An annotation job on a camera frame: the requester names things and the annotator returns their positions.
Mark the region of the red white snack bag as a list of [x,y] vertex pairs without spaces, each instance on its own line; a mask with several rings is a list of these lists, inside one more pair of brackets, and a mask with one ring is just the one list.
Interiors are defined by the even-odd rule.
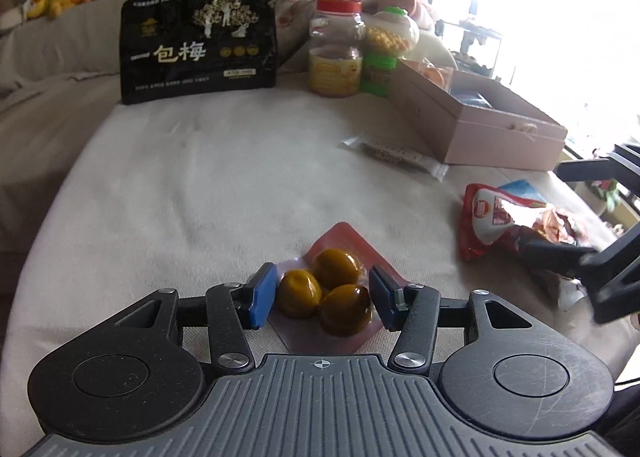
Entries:
[[[491,251],[509,252],[518,260],[518,241],[529,236],[597,249],[585,224],[562,208],[521,199],[486,184],[471,183],[465,188],[458,233],[463,260],[472,261]],[[525,267],[564,312],[587,295],[579,278]]]

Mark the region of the blue snack packet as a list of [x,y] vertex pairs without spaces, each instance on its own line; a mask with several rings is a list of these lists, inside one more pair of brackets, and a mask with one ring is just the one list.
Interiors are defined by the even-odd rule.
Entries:
[[537,188],[524,179],[503,184],[500,186],[500,190],[521,199],[535,200],[539,203],[546,201]]

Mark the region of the clear biscuit packet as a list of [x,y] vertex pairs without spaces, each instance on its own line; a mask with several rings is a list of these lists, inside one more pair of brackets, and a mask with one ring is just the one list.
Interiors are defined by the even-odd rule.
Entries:
[[386,164],[409,171],[431,174],[437,181],[441,181],[449,170],[448,165],[439,162],[434,157],[401,145],[397,141],[381,138],[381,136],[364,133],[344,140],[342,145],[381,160],[381,162],[386,162]]

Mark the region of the potted pink flower plant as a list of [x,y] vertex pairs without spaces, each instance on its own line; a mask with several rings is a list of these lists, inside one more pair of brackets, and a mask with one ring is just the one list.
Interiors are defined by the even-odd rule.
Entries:
[[587,182],[588,190],[605,203],[605,210],[608,214],[612,214],[620,203],[620,191],[617,185],[618,182],[614,179]]

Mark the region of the pink cardboard gift box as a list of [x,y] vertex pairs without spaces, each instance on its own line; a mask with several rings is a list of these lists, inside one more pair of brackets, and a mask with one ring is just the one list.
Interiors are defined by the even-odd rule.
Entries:
[[[451,93],[477,91],[492,105],[462,105]],[[554,168],[567,130],[500,82],[455,70],[451,91],[407,61],[390,76],[388,99],[441,162],[518,170]]]

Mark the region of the blue cartoon snack pack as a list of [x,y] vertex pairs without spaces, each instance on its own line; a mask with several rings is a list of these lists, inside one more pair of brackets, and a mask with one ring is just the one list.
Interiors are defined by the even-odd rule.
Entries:
[[491,108],[492,105],[484,95],[477,91],[454,91],[451,95],[462,105],[480,108]]

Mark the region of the orange snack bag in box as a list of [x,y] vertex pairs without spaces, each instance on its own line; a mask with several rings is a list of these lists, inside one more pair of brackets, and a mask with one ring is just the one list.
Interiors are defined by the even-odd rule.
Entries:
[[447,93],[451,91],[452,76],[454,76],[453,67],[437,66],[426,58],[423,58],[420,62],[407,61],[407,64],[417,73],[430,80],[432,84],[436,84],[437,87]]

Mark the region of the green gumball candy dispenser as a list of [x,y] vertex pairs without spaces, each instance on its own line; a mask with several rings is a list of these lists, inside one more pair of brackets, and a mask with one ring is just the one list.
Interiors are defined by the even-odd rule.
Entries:
[[363,17],[366,35],[363,40],[360,90],[386,98],[390,76],[398,62],[414,50],[420,40],[420,28],[399,6],[386,6],[374,15]]

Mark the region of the black plum snack box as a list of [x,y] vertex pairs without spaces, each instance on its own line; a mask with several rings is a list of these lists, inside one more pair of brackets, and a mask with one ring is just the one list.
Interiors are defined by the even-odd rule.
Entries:
[[272,88],[277,0],[127,0],[120,10],[122,104]]

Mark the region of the red lid clear plastic jar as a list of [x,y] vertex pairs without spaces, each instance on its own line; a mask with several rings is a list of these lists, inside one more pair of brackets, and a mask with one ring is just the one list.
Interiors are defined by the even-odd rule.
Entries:
[[309,21],[310,90],[326,98],[358,92],[366,24],[359,0],[317,0]]

